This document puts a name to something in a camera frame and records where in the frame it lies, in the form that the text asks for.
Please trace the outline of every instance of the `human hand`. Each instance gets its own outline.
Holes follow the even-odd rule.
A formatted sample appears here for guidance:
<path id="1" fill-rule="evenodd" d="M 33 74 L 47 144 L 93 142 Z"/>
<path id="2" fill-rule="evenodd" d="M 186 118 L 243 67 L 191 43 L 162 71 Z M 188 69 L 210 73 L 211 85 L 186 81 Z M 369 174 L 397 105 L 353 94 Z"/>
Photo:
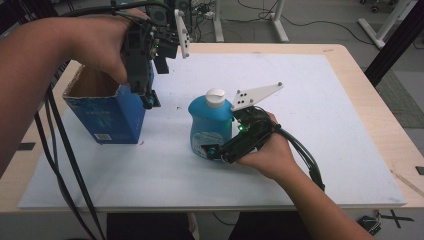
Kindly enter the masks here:
<path id="1" fill-rule="evenodd" d="M 148 18 L 137 9 L 128 12 Z M 120 50 L 130 20 L 120 16 L 88 16 L 67 20 L 70 24 L 68 29 L 72 32 L 70 59 L 102 71 L 118 83 L 125 84 L 127 72 Z"/>
<path id="2" fill-rule="evenodd" d="M 277 122 L 272 113 L 268 113 L 268 115 L 272 121 Z M 294 170 L 300 170 L 293 158 L 287 139 L 278 133 L 273 133 L 259 151 L 245 155 L 237 163 L 253 167 L 264 176 L 274 180 L 283 180 Z"/>

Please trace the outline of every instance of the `black pants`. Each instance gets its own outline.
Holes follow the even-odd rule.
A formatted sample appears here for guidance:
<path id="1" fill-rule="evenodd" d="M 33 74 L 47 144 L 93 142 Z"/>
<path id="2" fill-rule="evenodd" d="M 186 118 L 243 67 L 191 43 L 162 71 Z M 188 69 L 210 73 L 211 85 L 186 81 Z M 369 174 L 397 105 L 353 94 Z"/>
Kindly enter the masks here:
<path id="1" fill-rule="evenodd" d="M 185 213 L 110 213 L 108 240 L 193 240 Z M 230 240 L 311 239 L 298 212 L 242 212 Z"/>

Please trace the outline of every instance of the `carpet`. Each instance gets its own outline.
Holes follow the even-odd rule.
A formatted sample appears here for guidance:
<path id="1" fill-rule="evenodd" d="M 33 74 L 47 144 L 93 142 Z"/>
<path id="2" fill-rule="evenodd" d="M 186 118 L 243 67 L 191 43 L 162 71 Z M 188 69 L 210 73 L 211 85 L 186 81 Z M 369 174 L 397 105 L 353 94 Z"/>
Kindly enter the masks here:
<path id="1" fill-rule="evenodd" d="M 387 72 L 376 90 L 403 128 L 424 128 L 424 113 L 393 70 Z"/>

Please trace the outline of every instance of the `forearm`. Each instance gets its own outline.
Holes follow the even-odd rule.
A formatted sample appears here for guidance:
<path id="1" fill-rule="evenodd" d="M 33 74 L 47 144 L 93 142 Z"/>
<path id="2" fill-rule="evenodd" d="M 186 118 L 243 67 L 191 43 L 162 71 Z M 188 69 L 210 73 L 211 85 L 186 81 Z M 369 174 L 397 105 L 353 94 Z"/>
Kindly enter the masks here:
<path id="1" fill-rule="evenodd" d="M 314 239 L 372 239 L 296 165 L 276 181 L 284 188 Z"/>
<path id="2" fill-rule="evenodd" d="M 0 45 L 0 176 L 30 125 L 57 68 L 70 57 L 57 19 L 16 29 Z"/>

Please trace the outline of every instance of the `white tabletop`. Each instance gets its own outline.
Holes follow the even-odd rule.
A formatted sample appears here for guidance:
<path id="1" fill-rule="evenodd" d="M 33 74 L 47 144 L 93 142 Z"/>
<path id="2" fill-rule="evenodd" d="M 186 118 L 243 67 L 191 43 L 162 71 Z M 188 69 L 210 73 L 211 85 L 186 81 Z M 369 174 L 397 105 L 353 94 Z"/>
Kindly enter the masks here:
<path id="1" fill-rule="evenodd" d="M 232 101 L 238 89 L 282 82 L 258 106 L 314 155 L 326 193 L 342 207 L 400 206 L 392 175 L 370 140 L 327 59 L 322 55 L 191 54 L 168 60 L 156 75 L 162 107 L 146 113 L 136 145 L 98 145 L 71 110 L 63 121 L 88 190 L 99 210 L 287 209 L 293 203 L 273 181 L 237 164 L 211 162 L 190 149 L 190 102 L 213 87 Z M 234 124 L 233 135 L 237 134 Z M 295 153 L 299 165 L 307 171 Z M 61 172 L 84 207 L 63 147 Z M 20 208 L 66 208 L 42 155 Z"/>

